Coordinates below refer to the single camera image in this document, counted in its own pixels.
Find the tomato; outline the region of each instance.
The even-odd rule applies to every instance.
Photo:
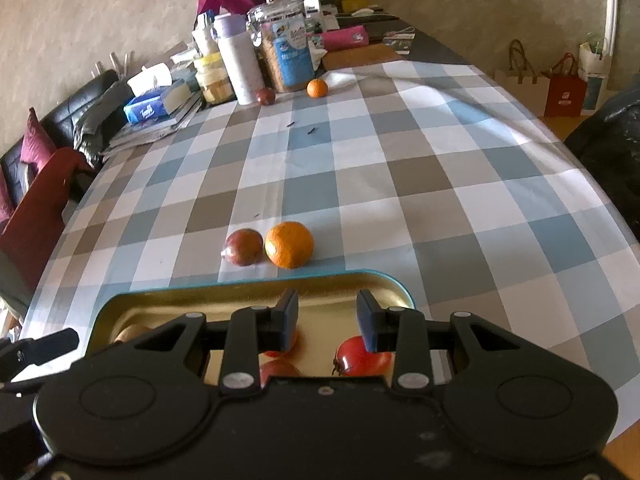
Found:
[[[298,341],[298,329],[294,330],[293,333],[293,345],[291,345],[291,350],[293,350],[293,347],[296,345],[296,341]],[[267,350],[266,352],[263,352],[267,357],[281,357],[283,355],[286,355],[287,352],[278,352],[277,350]]]
[[[260,385],[263,388],[271,376],[300,377],[300,372],[289,361],[274,359],[273,361],[268,361],[260,365]]]
[[[391,352],[367,352],[362,336],[343,342],[335,353],[334,372],[349,377],[382,375],[391,364]]]

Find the orange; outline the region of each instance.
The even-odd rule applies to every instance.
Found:
[[[322,79],[312,79],[306,86],[306,93],[309,94],[309,97],[324,97],[329,93],[329,87]]]
[[[264,239],[269,259],[283,269],[306,264],[314,252],[314,238],[299,222],[283,222],[271,228]]]

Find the paper bag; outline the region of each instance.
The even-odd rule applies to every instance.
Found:
[[[564,62],[568,60],[571,60],[571,65],[565,71]],[[578,77],[578,60],[574,55],[567,52],[543,75],[548,77],[550,82],[545,117],[579,116],[587,83]]]
[[[591,51],[589,43],[580,46],[578,75],[587,88],[581,115],[592,115],[604,102],[611,70],[611,56]]]
[[[494,79],[536,117],[544,116],[550,81],[536,74],[519,40],[509,45],[509,70],[496,70]]]

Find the stack of books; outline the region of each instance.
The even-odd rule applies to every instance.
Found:
[[[168,116],[152,118],[136,124],[126,124],[113,136],[109,146],[100,154],[104,160],[107,160],[115,153],[163,139],[188,126],[193,116],[200,110],[201,105],[202,92],[197,91]]]

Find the blue tissue pack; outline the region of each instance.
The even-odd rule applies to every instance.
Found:
[[[127,121],[137,124],[149,119],[165,117],[175,112],[191,97],[187,83],[178,80],[171,86],[150,90],[134,97],[124,106]]]

